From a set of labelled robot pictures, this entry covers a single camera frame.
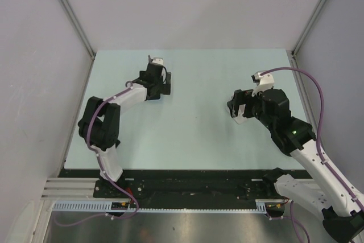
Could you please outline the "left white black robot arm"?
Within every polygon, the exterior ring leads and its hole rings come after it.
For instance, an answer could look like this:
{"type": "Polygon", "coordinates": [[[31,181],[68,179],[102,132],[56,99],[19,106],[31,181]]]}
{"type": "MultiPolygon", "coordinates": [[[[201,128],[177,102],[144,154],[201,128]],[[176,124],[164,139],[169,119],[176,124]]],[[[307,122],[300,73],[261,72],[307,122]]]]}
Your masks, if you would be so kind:
{"type": "Polygon", "coordinates": [[[77,124],[79,136],[96,155],[101,176],[108,180],[105,189],[113,197],[122,196],[126,190],[125,182],[119,179],[123,168],[117,162],[121,114],[138,103],[171,94],[171,72],[162,58],[149,57],[146,70],[140,71],[135,80],[127,81],[125,87],[109,98],[89,98],[77,124]]]}

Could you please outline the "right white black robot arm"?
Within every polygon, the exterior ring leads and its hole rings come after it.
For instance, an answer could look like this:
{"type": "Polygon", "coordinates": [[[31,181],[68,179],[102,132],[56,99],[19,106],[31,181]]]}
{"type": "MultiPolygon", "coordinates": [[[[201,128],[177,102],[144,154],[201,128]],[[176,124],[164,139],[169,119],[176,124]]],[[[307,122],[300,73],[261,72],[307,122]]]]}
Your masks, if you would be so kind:
{"type": "Polygon", "coordinates": [[[252,90],[236,90],[227,107],[237,123],[249,118],[260,121],[278,149],[298,161],[320,188],[313,190],[275,168],[264,176],[262,191],[267,197],[281,195],[298,203],[322,222],[336,242],[350,242],[363,231],[363,193],[324,152],[317,151],[312,126],[292,116],[289,99],[281,89],[268,89],[259,95],[252,90]]]}

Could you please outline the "aluminium frame post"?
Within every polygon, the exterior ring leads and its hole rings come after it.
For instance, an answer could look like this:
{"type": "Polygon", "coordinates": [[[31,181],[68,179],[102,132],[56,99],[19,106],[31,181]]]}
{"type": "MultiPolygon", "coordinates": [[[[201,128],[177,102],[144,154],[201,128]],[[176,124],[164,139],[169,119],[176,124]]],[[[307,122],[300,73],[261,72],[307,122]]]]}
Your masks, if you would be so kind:
{"type": "Polygon", "coordinates": [[[320,14],[323,11],[327,2],[328,2],[328,0],[318,0],[318,2],[316,3],[315,8],[313,9],[305,27],[303,28],[297,42],[295,43],[295,45],[291,51],[292,57],[295,58],[297,56],[297,54],[299,53],[302,45],[304,44],[306,38],[308,37],[309,33],[311,32],[316,21],[318,20],[320,14]]]}
{"type": "Polygon", "coordinates": [[[76,35],[78,36],[79,40],[81,41],[82,45],[84,46],[86,52],[88,53],[91,60],[95,59],[96,52],[93,49],[71,3],[69,0],[58,0],[61,8],[65,12],[71,26],[73,27],[76,35]]]}

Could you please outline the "white phone stand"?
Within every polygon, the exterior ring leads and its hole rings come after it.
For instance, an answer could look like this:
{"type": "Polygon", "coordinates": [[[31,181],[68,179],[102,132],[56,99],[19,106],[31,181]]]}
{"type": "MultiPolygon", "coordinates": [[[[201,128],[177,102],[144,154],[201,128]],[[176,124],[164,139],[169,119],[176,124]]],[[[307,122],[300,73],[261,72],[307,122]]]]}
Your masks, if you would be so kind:
{"type": "Polygon", "coordinates": [[[245,110],[245,105],[240,105],[239,109],[238,109],[238,115],[236,117],[233,117],[232,114],[230,113],[230,108],[227,106],[226,110],[229,114],[229,116],[237,123],[237,124],[242,124],[244,123],[247,118],[243,116],[243,112],[245,110]]]}

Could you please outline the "left aluminium frame post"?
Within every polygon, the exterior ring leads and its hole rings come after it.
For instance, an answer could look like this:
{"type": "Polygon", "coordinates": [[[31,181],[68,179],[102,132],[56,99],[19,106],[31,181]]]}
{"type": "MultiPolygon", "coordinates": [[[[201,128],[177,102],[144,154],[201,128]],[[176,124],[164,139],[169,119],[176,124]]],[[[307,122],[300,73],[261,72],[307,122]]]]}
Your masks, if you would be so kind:
{"type": "Polygon", "coordinates": [[[58,0],[61,8],[65,12],[71,26],[73,27],[76,35],[78,36],[79,40],[81,41],[82,45],[84,46],[86,52],[88,53],[91,60],[95,59],[96,52],[93,49],[71,3],[69,0],[58,0]]]}

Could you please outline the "right aluminium frame post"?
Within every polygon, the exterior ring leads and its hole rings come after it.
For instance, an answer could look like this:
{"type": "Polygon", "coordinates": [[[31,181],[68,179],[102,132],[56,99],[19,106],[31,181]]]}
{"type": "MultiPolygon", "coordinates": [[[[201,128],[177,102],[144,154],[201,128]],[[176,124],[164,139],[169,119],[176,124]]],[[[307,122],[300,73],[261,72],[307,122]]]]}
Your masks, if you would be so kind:
{"type": "Polygon", "coordinates": [[[302,45],[304,44],[306,38],[308,37],[309,33],[311,32],[316,21],[318,20],[320,14],[323,11],[327,2],[328,2],[328,0],[318,0],[318,2],[316,3],[315,8],[313,9],[305,27],[303,28],[297,42],[295,43],[295,45],[291,51],[292,57],[295,58],[297,56],[297,54],[299,53],[302,45]]]}

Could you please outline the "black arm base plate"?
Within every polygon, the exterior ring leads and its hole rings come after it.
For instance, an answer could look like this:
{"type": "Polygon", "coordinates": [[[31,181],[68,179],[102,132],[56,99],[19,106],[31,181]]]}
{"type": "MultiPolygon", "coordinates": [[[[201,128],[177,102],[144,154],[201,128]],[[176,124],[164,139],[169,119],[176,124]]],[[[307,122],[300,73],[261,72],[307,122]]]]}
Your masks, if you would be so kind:
{"type": "Polygon", "coordinates": [[[243,200],[284,199],[283,205],[268,204],[275,212],[285,209],[289,198],[280,196],[265,175],[266,170],[126,170],[111,184],[97,177],[92,189],[96,199],[140,200],[167,197],[237,197],[243,200]]]}

